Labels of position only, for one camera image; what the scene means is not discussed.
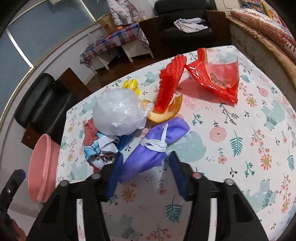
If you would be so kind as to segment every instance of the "pink plastic basin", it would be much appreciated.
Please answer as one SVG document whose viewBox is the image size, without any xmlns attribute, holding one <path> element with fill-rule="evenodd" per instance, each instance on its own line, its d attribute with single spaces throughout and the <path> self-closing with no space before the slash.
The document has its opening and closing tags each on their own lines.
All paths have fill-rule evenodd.
<svg viewBox="0 0 296 241">
<path fill-rule="evenodd" d="M 28 172 L 28 188 L 33 202 L 46 202 L 55 189 L 59 149 L 60 145 L 48 134 L 43 134 L 34 148 Z"/>
</svg>

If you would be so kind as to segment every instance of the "wooden floor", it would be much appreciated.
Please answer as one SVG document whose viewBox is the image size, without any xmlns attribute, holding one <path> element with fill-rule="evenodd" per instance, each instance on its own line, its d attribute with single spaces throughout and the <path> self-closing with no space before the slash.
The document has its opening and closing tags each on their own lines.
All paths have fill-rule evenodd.
<svg viewBox="0 0 296 241">
<path fill-rule="evenodd" d="M 126 56 L 121 58 L 116 56 L 108 65 L 110 69 L 98 69 L 98 73 L 86 86 L 93 93 L 127 74 L 161 60 L 163 59 L 152 59 L 149 54 L 145 54 L 133 57 L 133 63 L 131 63 Z"/>
</svg>

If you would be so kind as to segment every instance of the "black chair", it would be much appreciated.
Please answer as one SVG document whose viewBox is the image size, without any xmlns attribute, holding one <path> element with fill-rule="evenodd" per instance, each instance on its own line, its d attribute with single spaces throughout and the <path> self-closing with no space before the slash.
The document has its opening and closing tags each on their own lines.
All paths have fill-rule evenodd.
<svg viewBox="0 0 296 241">
<path fill-rule="evenodd" d="M 215 40 L 206 10 L 217 10 L 214 0 L 158 0 L 154 4 L 158 17 L 155 20 L 161 40 L 178 53 L 186 53 L 199 47 L 211 47 Z M 174 25 L 177 19 L 201 18 L 209 28 L 197 33 L 185 33 Z"/>
<path fill-rule="evenodd" d="M 63 81 L 65 74 L 70 80 Z M 84 90 L 79 94 L 77 94 L 77 87 L 69 90 L 63 82 L 67 85 L 70 81 L 73 86 L 79 85 L 78 88 L 84 87 Z M 39 136 L 46 133 L 54 142 L 61 144 L 67 111 L 91 94 L 87 88 L 85 91 L 85 88 L 86 86 L 71 69 L 66 70 L 57 81 L 48 73 L 38 76 L 21 100 L 14 115 L 15 120 L 26 128 L 26 132 L 29 132 L 25 132 L 22 143 L 34 148 Z M 35 138 L 32 137 L 32 130 L 38 133 Z"/>
</svg>

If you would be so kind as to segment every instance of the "red brush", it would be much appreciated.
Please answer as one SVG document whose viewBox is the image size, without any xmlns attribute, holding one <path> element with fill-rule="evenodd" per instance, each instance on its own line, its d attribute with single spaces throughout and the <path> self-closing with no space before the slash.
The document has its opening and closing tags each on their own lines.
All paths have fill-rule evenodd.
<svg viewBox="0 0 296 241">
<path fill-rule="evenodd" d="M 154 113 L 162 114 L 169 106 L 174 92 L 179 84 L 187 58 L 184 55 L 175 56 L 165 69 L 160 71 L 160 85 Z"/>
</svg>

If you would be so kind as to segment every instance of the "orange fruit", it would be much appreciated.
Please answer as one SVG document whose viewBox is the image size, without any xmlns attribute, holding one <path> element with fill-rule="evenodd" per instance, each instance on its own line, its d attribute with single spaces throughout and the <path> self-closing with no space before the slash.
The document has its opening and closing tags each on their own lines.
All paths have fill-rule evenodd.
<svg viewBox="0 0 296 241">
<path fill-rule="evenodd" d="M 150 115 L 147 117 L 148 120 L 154 123 L 162 123 L 168 121 L 169 119 L 175 117 L 181 109 L 183 100 L 183 95 L 179 95 L 175 97 L 173 102 L 166 108 L 165 112 L 162 114 L 157 114 L 154 112 L 150 112 Z M 142 100 L 144 106 L 148 103 L 151 103 L 149 100 Z"/>
</svg>

